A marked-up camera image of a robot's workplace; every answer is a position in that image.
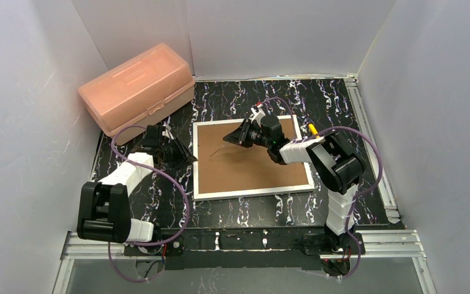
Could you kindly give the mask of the white picture frame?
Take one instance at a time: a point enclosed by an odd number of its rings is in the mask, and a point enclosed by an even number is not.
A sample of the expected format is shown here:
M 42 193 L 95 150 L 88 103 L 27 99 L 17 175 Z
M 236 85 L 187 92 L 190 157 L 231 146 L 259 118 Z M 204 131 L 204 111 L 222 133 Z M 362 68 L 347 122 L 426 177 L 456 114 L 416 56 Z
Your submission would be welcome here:
M 225 200 L 239 197 L 311 192 L 315 183 L 309 164 L 279 165 L 266 148 L 244 148 L 223 141 L 242 119 L 193 123 L 193 199 Z M 209 157 L 222 145 L 222 149 Z

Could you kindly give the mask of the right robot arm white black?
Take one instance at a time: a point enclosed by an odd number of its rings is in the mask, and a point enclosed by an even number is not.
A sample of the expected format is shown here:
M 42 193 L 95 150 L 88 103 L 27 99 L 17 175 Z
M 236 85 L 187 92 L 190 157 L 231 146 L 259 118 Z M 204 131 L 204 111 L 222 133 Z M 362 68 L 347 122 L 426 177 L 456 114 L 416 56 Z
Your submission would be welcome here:
M 341 133 L 293 140 L 285 136 L 277 116 L 264 115 L 244 119 L 223 141 L 244 148 L 262 146 L 271 160 L 280 165 L 311 164 L 328 189 L 329 213 L 323 241 L 333 250 L 348 242 L 354 226 L 351 220 L 354 196 L 365 164 Z

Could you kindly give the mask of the yellow handled screwdriver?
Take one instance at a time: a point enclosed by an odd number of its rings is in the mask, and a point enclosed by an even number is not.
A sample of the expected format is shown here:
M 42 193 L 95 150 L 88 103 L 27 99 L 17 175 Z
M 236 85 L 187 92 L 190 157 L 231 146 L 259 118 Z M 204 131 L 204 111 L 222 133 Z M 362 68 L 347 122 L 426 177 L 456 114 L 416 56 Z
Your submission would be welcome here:
M 316 127 L 315 127 L 313 124 L 309 124 L 309 125 L 308 125 L 308 128 L 309 128 L 309 130 L 310 130 L 310 132 L 311 132 L 312 135 L 318 133 L 318 131 L 316 130 Z

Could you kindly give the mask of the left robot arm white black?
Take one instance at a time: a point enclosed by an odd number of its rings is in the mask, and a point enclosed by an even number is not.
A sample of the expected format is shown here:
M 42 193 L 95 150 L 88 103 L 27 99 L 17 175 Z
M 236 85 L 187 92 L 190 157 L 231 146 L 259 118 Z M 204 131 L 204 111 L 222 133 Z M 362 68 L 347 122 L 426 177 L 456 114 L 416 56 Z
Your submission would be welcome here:
M 196 157 L 173 135 L 170 126 L 147 126 L 144 137 L 128 156 L 121 154 L 116 142 L 111 150 L 123 162 L 99 181 L 88 181 L 81 188 L 77 235 L 81 239 L 137 246 L 162 246 L 175 240 L 186 228 L 183 224 L 173 236 L 155 237 L 157 225 L 131 216 L 129 197 L 145 177 L 156 173 L 172 182 L 185 204 L 185 221 L 190 219 L 190 205 L 185 189 L 160 166 L 180 168 L 195 162 Z

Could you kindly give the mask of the clear grey screwdriver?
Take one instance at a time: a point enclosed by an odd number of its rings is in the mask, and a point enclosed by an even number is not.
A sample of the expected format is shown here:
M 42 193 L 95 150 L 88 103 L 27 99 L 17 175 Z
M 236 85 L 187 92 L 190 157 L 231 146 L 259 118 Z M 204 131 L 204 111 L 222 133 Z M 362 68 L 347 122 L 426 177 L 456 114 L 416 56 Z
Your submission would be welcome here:
M 227 144 L 224 144 L 222 145 L 218 150 L 214 151 L 209 157 L 213 157 L 214 155 L 216 155 L 217 153 L 219 153 L 222 149 L 225 149 L 226 147 L 228 147 Z

